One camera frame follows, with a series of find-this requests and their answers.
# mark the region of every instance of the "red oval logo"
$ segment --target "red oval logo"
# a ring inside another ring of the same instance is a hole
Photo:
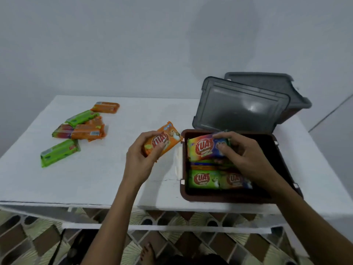
[[[156,147],[159,143],[164,142],[167,143],[168,142],[168,135],[165,132],[162,132],[160,135],[155,136],[152,140],[152,146],[153,148]]]
[[[239,174],[228,174],[227,183],[229,185],[239,185],[243,181],[243,178]]]
[[[197,185],[206,185],[209,181],[210,181],[209,173],[199,173],[199,174],[196,174],[194,177],[194,182]]]
[[[197,142],[195,146],[195,152],[197,155],[203,155],[207,151],[213,149],[213,139],[212,138],[204,138]]]

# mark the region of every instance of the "bare foot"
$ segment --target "bare foot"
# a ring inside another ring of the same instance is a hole
[[[142,251],[140,254],[140,263],[141,265],[155,265],[155,262],[156,262],[156,257],[154,254],[154,250],[152,248],[152,245],[148,243],[147,246],[144,246],[142,248]]]

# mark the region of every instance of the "white table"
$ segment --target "white table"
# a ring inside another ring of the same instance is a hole
[[[61,142],[51,133],[97,101],[118,102],[117,114],[102,114],[107,137],[80,141],[81,152],[47,168],[40,153]],[[197,99],[56,96],[0,159],[0,205],[15,212],[89,223],[60,207],[109,208],[122,179],[128,147],[144,131],[171,121],[192,128]],[[281,153],[308,204],[325,218],[353,216],[353,201],[297,116],[276,127]],[[180,195],[174,147],[155,164],[134,206],[141,209],[275,214],[274,204],[188,202]]]

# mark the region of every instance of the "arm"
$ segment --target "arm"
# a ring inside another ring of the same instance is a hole
[[[156,131],[142,133],[129,148],[117,195],[81,265],[120,264],[132,205],[165,144],[159,143],[146,158],[141,154],[141,149],[147,138],[158,134],[160,132]]]
[[[216,138],[229,138],[231,147],[218,148],[241,171],[275,200],[315,264],[353,264],[353,244],[337,232],[300,197],[274,170],[258,143],[234,132],[222,132]]]

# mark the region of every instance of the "open container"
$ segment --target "open container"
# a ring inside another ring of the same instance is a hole
[[[195,129],[186,129],[181,133],[184,137],[183,179],[180,181],[180,193],[183,198],[198,202],[273,202],[269,194],[254,183],[253,189],[189,188],[188,139],[225,130],[235,131],[256,140],[274,169],[302,196],[281,156],[278,142],[272,135],[276,121],[289,103],[290,97],[287,94],[207,77],[202,85],[200,103],[192,122]]]
[[[292,76],[285,73],[227,72],[224,79],[289,95],[290,103],[281,113],[277,124],[282,124],[301,109],[309,109],[312,106],[310,100],[300,95],[293,87]]]

